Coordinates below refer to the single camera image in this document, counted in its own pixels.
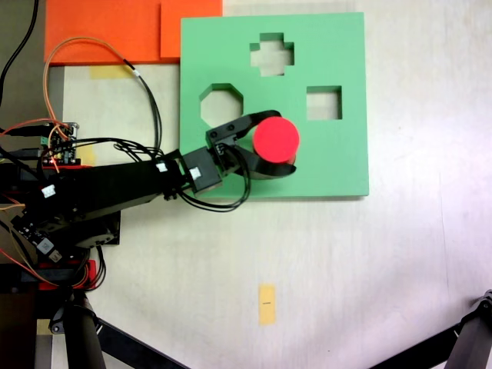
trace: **white table surface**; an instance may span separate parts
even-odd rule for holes
[[[123,211],[106,282],[89,295],[99,316],[194,369],[364,369],[456,323],[492,288],[492,2],[224,0],[225,15],[353,11],[366,21],[370,196]],[[176,148],[179,67],[138,69],[163,148]],[[151,145],[138,84],[88,76],[65,69],[64,119],[83,137]],[[110,145],[95,154],[127,160]],[[263,283],[277,291],[268,326]],[[53,367],[64,351],[57,336]]]

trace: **orange foam sheet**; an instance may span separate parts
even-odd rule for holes
[[[182,18],[221,16],[222,0],[161,0],[161,60],[179,63]]]
[[[101,38],[130,62],[179,62],[183,17],[221,16],[222,0],[46,0],[45,59],[74,36]],[[61,49],[55,65],[121,63],[109,50],[88,42]]]

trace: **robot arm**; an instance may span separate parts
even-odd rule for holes
[[[119,211],[163,195],[165,200],[201,194],[219,187],[222,178],[241,175],[275,179],[291,175],[295,166],[273,164],[238,144],[252,128],[277,111],[246,115],[206,132],[208,146],[186,155],[173,151],[151,161],[62,171],[42,188],[31,191],[22,217],[12,224],[40,254],[54,262],[72,256],[75,248],[113,241],[119,232]]]

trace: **green shape sorter board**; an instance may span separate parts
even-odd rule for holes
[[[294,63],[283,75],[262,76],[251,66],[251,51],[279,37],[294,49]],[[204,146],[211,128],[201,119],[201,100],[217,86],[234,86],[244,114],[278,110],[301,135],[296,172],[253,181],[252,197],[368,195],[362,13],[182,19],[181,152]],[[337,119],[308,119],[310,91],[339,91]],[[248,137],[242,141],[247,147]],[[239,197],[243,188],[241,177],[229,175],[208,196]]]

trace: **red cylinder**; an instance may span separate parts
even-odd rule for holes
[[[301,138],[295,125],[282,117],[264,119],[254,131],[254,151],[275,164],[293,164]]]

